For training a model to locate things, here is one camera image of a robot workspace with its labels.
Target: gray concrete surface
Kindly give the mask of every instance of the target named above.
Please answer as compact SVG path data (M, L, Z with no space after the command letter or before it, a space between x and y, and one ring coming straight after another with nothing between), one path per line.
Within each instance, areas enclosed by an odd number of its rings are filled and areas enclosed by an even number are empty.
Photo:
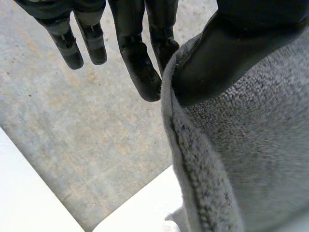
M171 164L160 102L143 101L121 60L112 14L101 20L108 61L94 66L72 19L84 67L69 69L51 38L1 0L1 126L86 232ZM199 33L216 2L180 0L175 38ZM147 17L143 40L154 65Z

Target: gray cloth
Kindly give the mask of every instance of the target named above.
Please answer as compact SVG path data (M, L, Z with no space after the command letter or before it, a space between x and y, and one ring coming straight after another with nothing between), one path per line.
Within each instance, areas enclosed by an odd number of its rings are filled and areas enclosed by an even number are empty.
M309 209L309 32L216 98L182 108L163 77L162 114L193 232L270 231Z

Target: gray towel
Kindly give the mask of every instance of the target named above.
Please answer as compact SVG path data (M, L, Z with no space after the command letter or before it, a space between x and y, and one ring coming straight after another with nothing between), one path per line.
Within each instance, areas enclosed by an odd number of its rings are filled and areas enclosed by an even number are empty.
M216 98L182 108L163 77L162 114L193 232L256 232L309 209L309 32Z

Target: black robotic finger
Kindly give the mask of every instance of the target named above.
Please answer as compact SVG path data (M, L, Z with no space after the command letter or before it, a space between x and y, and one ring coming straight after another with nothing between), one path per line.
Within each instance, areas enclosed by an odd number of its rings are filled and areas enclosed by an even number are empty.
M107 60L100 24L105 5L105 0L77 0L74 3L76 22L81 30L90 58L95 65L103 64Z
M71 0L15 2L47 29L70 68L78 69L83 66L81 53L70 28Z
M178 0L145 0L145 2L151 44L162 75L171 56L179 48L173 33Z
M162 81L141 39L144 0L109 0L109 4L120 53L136 89L146 101L159 100Z
M36 20L46 28L67 65L74 70L81 68L84 61L70 27L70 18Z
M179 103L193 105L222 93L254 64L295 40L308 21L248 31L216 12L175 71L172 86Z

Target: robotic hand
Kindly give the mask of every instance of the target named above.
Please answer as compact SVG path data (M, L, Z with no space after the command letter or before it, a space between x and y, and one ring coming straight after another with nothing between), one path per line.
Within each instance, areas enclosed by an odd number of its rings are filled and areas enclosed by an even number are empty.
M105 0L15 0L42 24L72 69L83 59L70 29L70 13L83 34L94 64L106 61L100 25ZM145 6L151 43L161 74L179 48L173 37L178 0L108 0L121 55L140 95L160 99L161 79L142 42ZM172 86L180 104L214 97L254 64L295 40L308 27L309 0L217 0L213 15L175 70Z
M105 0L15 0L29 15L46 28L63 59L71 69L83 66L83 58L70 28L73 11L92 62L106 62L100 19ZM114 17L120 53L131 79L143 99L160 99L161 79L153 68L142 42L145 8L149 17L152 47L161 74L172 54L179 48L174 40L178 0L108 0Z

